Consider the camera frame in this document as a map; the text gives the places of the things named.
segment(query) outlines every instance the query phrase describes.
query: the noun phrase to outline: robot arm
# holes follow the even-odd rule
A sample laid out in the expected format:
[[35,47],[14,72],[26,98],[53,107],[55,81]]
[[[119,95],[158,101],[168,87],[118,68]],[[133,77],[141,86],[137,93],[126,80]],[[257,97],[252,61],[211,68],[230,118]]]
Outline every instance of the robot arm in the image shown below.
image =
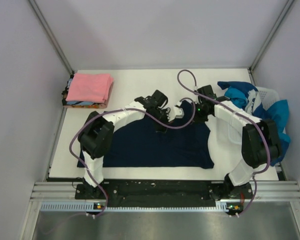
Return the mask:
[[[184,112],[180,108],[180,102],[173,107],[164,108],[168,103],[168,98],[159,90],[156,90],[152,96],[146,98],[138,97],[129,105],[112,114],[106,114],[96,119],[88,125],[78,136],[78,141],[84,155],[84,161],[87,164],[91,175],[98,183],[104,180],[102,167],[104,155],[109,151],[113,134],[118,129],[145,117],[147,112],[162,123],[168,124],[175,118],[182,118]],[[99,115],[96,111],[92,112],[86,122]],[[157,132],[165,132],[167,129],[157,122],[154,122],[154,128]],[[88,175],[87,170],[84,174],[84,180],[90,186],[95,188],[97,185]]]
[[[261,129],[270,151],[271,160],[277,159],[282,154],[280,139],[278,136],[276,123],[271,119],[262,120],[258,117],[246,113],[244,110],[236,107],[227,97],[217,97],[211,85],[204,86],[197,90],[200,94],[222,102],[231,108],[235,113],[249,118]],[[198,97],[196,104],[195,121],[206,122],[208,115],[214,115],[233,127],[242,136],[241,155],[237,166],[230,171],[224,178],[224,189],[220,195],[234,196],[240,193],[241,188],[249,184],[249,181],[257,168],[267,163],[267,154],[259,133],[255,126],[249,123],[241,116],[234,114],[220,104],[214,104],[209,100]]]

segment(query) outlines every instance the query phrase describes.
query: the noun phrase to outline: metal pole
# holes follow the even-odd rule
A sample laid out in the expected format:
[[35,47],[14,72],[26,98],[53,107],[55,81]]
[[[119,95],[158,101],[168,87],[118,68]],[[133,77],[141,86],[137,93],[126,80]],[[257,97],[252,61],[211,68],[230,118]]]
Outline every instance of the metal pole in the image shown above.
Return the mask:
[[65,66],[65,68],[67,69],[67,71],[69,72],[69,74],[73,73],[73,69],[69,63],[69,61],[67,60],[64,52],[62,51],[54,33],[52,32],[52,30],[50,29],[44,15],[42,14],[38,4],[36,3],[35,0],[28,0],[31,8],[33,9],[36,17],[38,18],[41,26],[43,27],[43,30],[45,31],[52,47],[54,48],[55,52],[57,53],[58,57],[60,58],[61,62],[63,63],[63,65]]
[[266,51],[268,45],[270,44],[270,42],[274,38],[274,36],[277,33],[278,29],[282,25],[283,21],[286,19],[289,11],[292,9],[292,6],[293,6],[294,2],[295,2],[295,0],[288,0],[286,2],[286,4],[285,4],[283,10],[281,11],[278,19],[275,21],[274,26],[272,27],[268,37],[265,39],[261,49],[259,50],[259,52],[256,55],[255,59],[253,60],[253,63],[250,67],[251,72],[253,72],[256,69],[258,63],[260,62],[260,60],[262,58],[262,56],[265,54],[265,51]]

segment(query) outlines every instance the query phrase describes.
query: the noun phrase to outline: white basket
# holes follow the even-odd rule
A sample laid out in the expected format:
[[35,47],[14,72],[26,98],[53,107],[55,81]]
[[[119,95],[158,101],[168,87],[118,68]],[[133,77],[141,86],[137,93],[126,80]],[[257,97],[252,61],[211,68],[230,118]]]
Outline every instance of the white basket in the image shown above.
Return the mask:
[[[275,102],[280,101],[279,94],[275,90],[260,86],[257,86],[256,88],[259,91],[261,102],[265,110],[268,110]],[[227,132],[230,142],[238,145],[242,144],[241,135],[230,124],[227,125]]]
[[268,110],[275,102],[280,101],[279,94],[275,90],[260,86],[256,86],[256,88],[259,91],[261,102],[265,110]]

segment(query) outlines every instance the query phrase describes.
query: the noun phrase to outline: blue cloth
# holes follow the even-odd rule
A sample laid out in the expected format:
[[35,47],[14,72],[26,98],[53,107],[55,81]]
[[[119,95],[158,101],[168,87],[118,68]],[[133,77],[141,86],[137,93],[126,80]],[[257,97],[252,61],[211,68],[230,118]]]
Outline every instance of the blue cloth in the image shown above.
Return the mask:
[[[232,89],[237,89],[242,92],[246,100],[246,105],[242,107],[242,109],[244,109],[248,114],[265,119],[266,111],[262,105],[260,94],[258,89],[251,83],[242,81],[218,81],[217,84],[222,90],[231,87]],[[230,95],[233,90],[230,90],[230,92],[228,91],[229,89],[225,92],[225,96]],[[237,98],[243,98],[242,94],[238,94],[238,92],[232,92],[232,97],[230,97],[230,99],[233,104],[235,104],[233,100]]]
[[283,133],[289,118],[289,106],[287,100],[275,102],[268,110],[265,110],[258,89],[248,82],[240,81],[219,81],[221,89],[227,89],[225,96],[238,108],[244,109],[247,113],[261,118],[274,120],[280,138],[282,156],[273,160],[271,166],[281,162],[291,142],[290,137]]
[[[184,117],[171,126],[185,124],[192,105],[183,101]],[[208,150],[210,130],[204,123],[192,123],[181,129],[156,132],[154,121],[145,116],[113,134],[104,167],[214,167]]]
[[248,100],[245,94],[232,86],[228,88],[224,95],[230,98],[232,103],[240,109],[245,109],[247,106]]

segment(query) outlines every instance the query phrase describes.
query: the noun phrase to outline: white table surface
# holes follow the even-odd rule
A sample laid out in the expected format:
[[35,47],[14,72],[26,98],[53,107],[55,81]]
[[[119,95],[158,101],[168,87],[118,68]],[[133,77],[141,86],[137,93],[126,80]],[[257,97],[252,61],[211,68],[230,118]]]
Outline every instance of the white table surface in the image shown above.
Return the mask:
[[[195,96],[182,88],[177,82],[180,69],[134,69],[134,70],[79,70],[78,73],[110,73],[114,78],[112,94],[106,109],[98,112],[122,108],[136,97],[152,95],[160,90],[168,97],[168,107],[173,106],[183,97]],[[247,69],[192,69],[197,79],[198,87],[212,85],[217,96],[222,96],[224,90],[217,85],[218,81],[249,82]],[[184,72],[181,81],[188,87],[194,88],[192,77]],[[68,108],[57,143],[50,169],[50,178],[83,177],[84,169],[77,167],[77,160],[69,152],[69,144],[73,136],[84,125],[88,115],[95,109]],[[207,126],[210,129],[208,148],[213,169],[200,167],[105,167],[105,179],[157,179],[157,180],[223,180],[239,162],[241,146],[227,140],[225,130],[218,126],[216,118],[209,116]],[[74,152],[79,154],[79,142],[73,145]],[[257,180],[277,181],[278,175],[274,167],[258,174]]]

